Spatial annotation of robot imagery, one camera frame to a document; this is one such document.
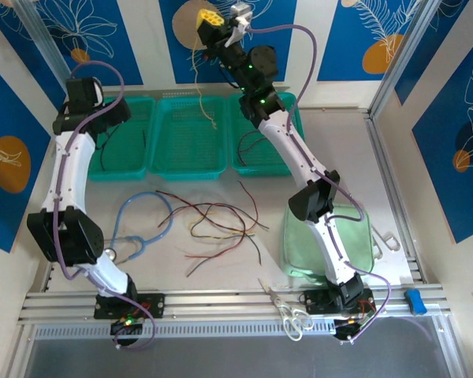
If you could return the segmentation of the teal plastic mesh basket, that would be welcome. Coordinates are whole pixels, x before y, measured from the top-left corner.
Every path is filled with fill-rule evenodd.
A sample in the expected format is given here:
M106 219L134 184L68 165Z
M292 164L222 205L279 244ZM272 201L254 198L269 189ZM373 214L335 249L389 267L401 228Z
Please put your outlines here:
M240 111L239 94L228 98L229 160L241 176L290 176L271 142Z
M228 167L227 131L223 97L161 99L147 169L169 181L216 180Z
M131 118L99 135L88 178L92 181L142 180L146 174L156 101L127 97Z

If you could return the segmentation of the blue stethoscope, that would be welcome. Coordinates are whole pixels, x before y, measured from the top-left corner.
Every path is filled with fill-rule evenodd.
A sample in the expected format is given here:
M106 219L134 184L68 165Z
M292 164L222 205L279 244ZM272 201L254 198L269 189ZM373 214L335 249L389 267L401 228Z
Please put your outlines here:
M166 218L168 223L166 224L165 228L158 233L156 236L152 238L145 239L140 235L124 235L118 236L117 232L119 231L120 221L123 216L124 211L127 209L129 205L131 205L134 201L145 198L145 197L155 197L158 198L166 207L169 216ZM147 246L150 246L153 243L158 242L159 240L163 239L170 231L173 226L173 219L171 218L171 214L173 213L173 207L170 205L169 201L158 192L153 191L144 191L138 194L135 194L128 198L126 201L123 202L120 209L117 211L116 220L114 223L114 229L111 238L109 239L109 245L104 250L104 252L110 257L112 261L115 261L117 258L117 252L115 249L115 244L120 242L127 242L127 243L137 243L139 246L138 251L133 254L130 254L128 257L124 258L122 261L119 261L117 264L123 264L127 261L137 259L140 257L146 250Z

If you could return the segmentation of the mint green zip pouch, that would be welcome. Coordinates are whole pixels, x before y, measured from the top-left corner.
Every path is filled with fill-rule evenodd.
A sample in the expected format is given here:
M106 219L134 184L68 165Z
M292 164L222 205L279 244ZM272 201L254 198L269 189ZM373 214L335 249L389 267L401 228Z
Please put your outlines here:
M402 251L399 239L392 232L381 234L370 224L368 215L363 222L348 220L358 216L355 207L336 204L334 213L343 216L335 222L343 247L356 268L370 272L384 254ZM282 223L280 268L287 276L305 279L316 286L326 284L326 267L318 243L311 229L290 208L285 209Z

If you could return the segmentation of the black controller board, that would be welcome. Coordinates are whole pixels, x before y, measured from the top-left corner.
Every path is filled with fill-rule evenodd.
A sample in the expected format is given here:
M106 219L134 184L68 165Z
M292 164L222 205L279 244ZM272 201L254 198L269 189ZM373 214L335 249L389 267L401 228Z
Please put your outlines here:
M351 317L348 319L334 321L334 337L341 345L353 345L356 340L373 324L375 317Z
M112 336L140 335L143 329L143 323L131 316L122 317L113 322L110 326Z

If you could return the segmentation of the grey metal panel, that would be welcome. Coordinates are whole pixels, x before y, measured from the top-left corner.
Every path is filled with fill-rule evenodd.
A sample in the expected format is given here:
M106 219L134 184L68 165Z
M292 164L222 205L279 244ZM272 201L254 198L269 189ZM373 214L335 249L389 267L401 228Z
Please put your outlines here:
M34 344L25 378L451 378L438 346L398 338L340 345L322 336L159 339L141 351L105 340Z

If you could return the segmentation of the blue plastic clip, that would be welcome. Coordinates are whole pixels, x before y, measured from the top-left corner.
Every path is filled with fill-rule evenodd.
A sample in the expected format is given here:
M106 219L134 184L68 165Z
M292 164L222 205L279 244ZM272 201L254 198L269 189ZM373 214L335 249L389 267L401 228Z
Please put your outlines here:
M427 313L427 308L425 307L421 293L417 289L407 289L404 292L404 298L406 303L408 304L409 310L411 314L414 316L416 315L424 315Z

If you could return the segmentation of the aluminium corner post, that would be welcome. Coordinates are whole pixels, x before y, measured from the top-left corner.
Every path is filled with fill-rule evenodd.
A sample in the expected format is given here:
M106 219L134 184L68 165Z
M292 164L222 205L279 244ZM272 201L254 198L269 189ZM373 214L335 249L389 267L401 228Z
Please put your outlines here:
M416 14L411 20L396 55L382 78L381 84L368 107L370 119L375 119L385 107L389 96L393 93L397 81L415 53L425 31L436 13L441 0L421 0Z
M72 74L52 35L31 0L11 0L13 9L32 38L61 88L68 95L66 80Z

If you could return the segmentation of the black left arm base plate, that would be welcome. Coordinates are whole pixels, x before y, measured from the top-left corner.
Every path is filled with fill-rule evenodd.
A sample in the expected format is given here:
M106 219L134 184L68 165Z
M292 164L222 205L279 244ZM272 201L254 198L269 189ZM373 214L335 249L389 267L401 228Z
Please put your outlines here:
M149 311L153 318L162 318L165 309L165 295L138 294L135 302ZM93 317L97 320L114 320L122 317L134 319L146 318L147 315L140 308L116 297L96 295Z

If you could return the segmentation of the aluminium front rail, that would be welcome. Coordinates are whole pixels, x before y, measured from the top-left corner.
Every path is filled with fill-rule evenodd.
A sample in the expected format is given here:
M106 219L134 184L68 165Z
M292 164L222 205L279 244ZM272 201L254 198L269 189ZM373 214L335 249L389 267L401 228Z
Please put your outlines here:
M440 284L419 285L426 315L451 315L451 306ZM376 306L383 304L387 295L384 287L373 287ZM411 315L404 298L405 289L394 287L383 315ZM300 304L301 291L279 291L289 304ZM92 321L95 294L82 292L44 292L27 294L20 310L20 324L61 323L62 321ZM163 320L219 321L250 320L277 317L270 297L262 289L247 291L166 291Z

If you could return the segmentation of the white handled scissors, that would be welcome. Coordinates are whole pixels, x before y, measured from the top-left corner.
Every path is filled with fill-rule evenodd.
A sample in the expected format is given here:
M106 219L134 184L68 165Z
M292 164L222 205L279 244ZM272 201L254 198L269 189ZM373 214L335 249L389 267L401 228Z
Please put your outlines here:
M299 342L303 338L304 332L311 330L315 326L311 316L305 310L289 305L260 278L258 278L258 282L280 313L285 334L293 342Z

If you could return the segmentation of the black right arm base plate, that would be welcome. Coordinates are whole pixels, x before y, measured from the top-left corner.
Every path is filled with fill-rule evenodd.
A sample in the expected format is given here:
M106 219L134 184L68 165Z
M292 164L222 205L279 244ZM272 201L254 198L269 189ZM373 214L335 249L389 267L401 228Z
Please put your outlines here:
M300 297L300 303L305 306L310 315L355 315L376 312L376 305L373 301L373 292L369 288L364 288L363 293L345 308L339 309L335 301L330 297L329 290L314 289L304 291Z

